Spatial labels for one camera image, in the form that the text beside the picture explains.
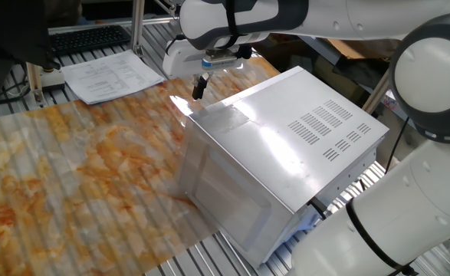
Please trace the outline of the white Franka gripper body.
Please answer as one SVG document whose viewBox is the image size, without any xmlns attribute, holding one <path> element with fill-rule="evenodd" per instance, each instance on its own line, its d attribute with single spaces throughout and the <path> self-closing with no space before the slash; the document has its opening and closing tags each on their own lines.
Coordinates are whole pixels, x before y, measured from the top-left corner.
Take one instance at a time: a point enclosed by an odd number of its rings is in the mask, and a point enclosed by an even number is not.
<svg viewBox="0 0 450 276">
<path fill-rule="evenodd" d="M 204 57 L 205 52 L 195 49 L 186 39 L 171 41 L 163 58 L 163 70 L 170 78 L 201 74 Z"/>
</svg>

